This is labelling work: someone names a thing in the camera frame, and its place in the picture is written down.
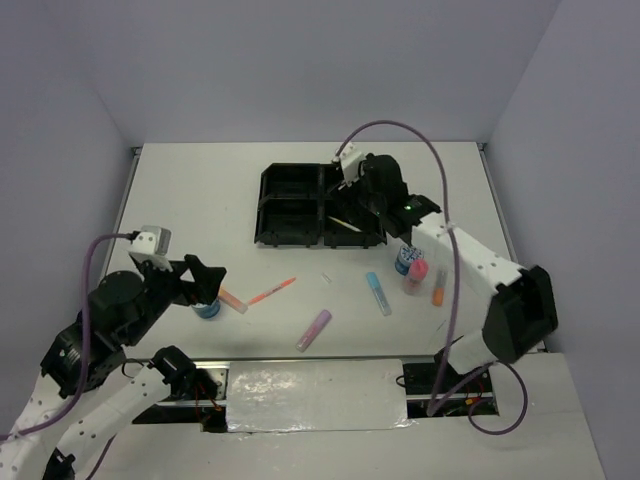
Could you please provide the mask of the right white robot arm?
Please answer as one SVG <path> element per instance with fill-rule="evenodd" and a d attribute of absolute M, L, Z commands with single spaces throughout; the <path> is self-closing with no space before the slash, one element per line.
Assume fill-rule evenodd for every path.
<path fill-rule="evenodd" d="M 354 151 L 332 162 L 342 180 L 330 194 L 349 223 L 363 229 L 378 219 L 390 236 L 445 267 L 485 304 L 481 329 L 454 339 L 442 352 L 444 361 L 434 369 L 442 389 L 457 391 L 485 364 L 515 363 L 557 329 L 546 270 L 510 261 L 454 226 L 441 205 L 409 192 L 392 156 Z"/>

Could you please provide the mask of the silver tape sheet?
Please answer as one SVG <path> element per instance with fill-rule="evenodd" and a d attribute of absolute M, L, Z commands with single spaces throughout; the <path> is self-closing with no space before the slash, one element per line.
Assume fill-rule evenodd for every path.
<path fill-rule="evenodd" d="M 397 359 L 235 362 L 229 368 L 230 432 L 372 431 L 411 424 Z"/>

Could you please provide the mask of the purple glue stick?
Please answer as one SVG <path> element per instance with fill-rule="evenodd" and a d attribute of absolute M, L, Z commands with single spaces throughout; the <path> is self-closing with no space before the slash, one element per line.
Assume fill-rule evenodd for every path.
<path fill-rule="evenodd" d="M 328 310 L 322 310 L 297 342 L 296 350 L 305 352 L 331 319 L 332 314 Z"/>

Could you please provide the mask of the orange glue stick left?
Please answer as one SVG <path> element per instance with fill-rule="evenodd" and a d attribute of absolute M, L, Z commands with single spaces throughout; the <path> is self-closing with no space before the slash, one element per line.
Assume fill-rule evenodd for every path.
<path fill-rule="evenodd" d="M 219 289 L 218 297 L 222 303 L 232 308 L 239 314 L 244 314 L 248 310 L 248 305 L 229 293 L 223 287 Z"/>

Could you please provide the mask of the pink glue bottle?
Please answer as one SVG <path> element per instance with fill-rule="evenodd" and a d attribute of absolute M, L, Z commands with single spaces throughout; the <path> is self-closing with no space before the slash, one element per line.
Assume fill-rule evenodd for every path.
<path fill-rule="evenodd" d="M 403 280 L 403 291 L 408 295 L 414 295 L 419 292 L 423 281 L 428 274 L 429 266 L 423 258 L 414 260 Z"/>

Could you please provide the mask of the yellow highlighter pen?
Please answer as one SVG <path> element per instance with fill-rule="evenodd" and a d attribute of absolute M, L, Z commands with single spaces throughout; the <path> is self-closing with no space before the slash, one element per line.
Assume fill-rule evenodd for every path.
<path fill-rule="evenodd" d="M 328 218 L 331 222 L 333 222 L 333 223 L 335 223 L 335 224 L 337 224 L 337 225 L 340 225 L 340 226 L 342 226 L 342 227 L 344 227 L 344 228 L 346 228 L 346 229 L 349 229 L 349 230 L 351 230 L 351 231 L 353 231 L 353 232 L 356 232 L 356 233 L 362 233 L 362 230 L 361 230 L 361 229 L 359 229 L 358 227 L 356 227 L 356 226 L 354 226 L 354 225 L 351 225 L 350 223 L 348 223 L 348 222 L 346 222 L 346 221 L 344 221 L 344 220 L 341 220 L 341 219 L 336 218 L 336 217 L 333 217 L 333 216 L 327 216 L 327 218 Z"/>

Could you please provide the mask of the blue glue stick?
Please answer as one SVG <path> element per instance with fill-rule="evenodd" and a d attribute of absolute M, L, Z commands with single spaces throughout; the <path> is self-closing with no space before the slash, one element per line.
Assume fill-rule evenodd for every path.
<path fill-rule="evenodd" d="M 366 274 L 366 280 L 376 299 L 381 313 L 384 316 L 389 316 L 392 313 L 392 310 L 377 275 L 374 272 L 368 272 Z"/>

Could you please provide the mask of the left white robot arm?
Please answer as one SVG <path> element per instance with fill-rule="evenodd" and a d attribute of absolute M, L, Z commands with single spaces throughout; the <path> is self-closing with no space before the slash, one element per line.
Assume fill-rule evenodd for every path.
<path fill-rule="evenodd" d="M 40 376 L 11 433 L 1 443 L 4 479 L 71 479 L 100 448 L 153 404 L 216 391 L 203 370 L 176 346 L 158 350 L 120 391 L 87 414 L 108 377 L 172 305 L 191 307 L 218 297 L 226 275 L 197 256 L 163 270 L 150 261 L 116 271 L 86 294 L 77 319 L 53 341 Z"/>

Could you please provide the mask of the orange highlighter pen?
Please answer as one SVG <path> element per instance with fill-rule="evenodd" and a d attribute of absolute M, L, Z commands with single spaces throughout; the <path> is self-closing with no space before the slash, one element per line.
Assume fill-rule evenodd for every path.
<path fill-rule="evenodd" d="M 289 286 L 290 284 L 295 282 L 295 280 L 296 280 L 296 277 L 292 277 L 292 278 L 289 278 L 289 279 L 279 283 L 278 285 L 276 285 L 274 287 L 271 287 L 271 288 L 267 289 L 266 291 L 260 293 L 259 295 L 255 296 L 254 298 L 250 299 L 247 302 L 247 305 L 251 306 L 251 305 L 254 305 L 254 304 L 264 300 L 265 298 L 267 298 L 267 297 L 273 295 L 274 293 L 276 293 L 276 292 L 284 289 L 285 287 Z"/>

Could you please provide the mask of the black four-compartment organizer tray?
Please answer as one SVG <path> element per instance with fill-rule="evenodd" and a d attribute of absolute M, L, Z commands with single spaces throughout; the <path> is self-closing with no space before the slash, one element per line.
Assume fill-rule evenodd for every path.
<path fill-rule="evenodd" d="M 374 233 L 356 233 L 331 222 L 333 216 L 349 223 L 327 195 L 341 182 L 332 164 L 273 163 L 261 174 L 254 242 L 265 246 L 362 248 L 387 243 L 386 232 L 375 219 Z"/>

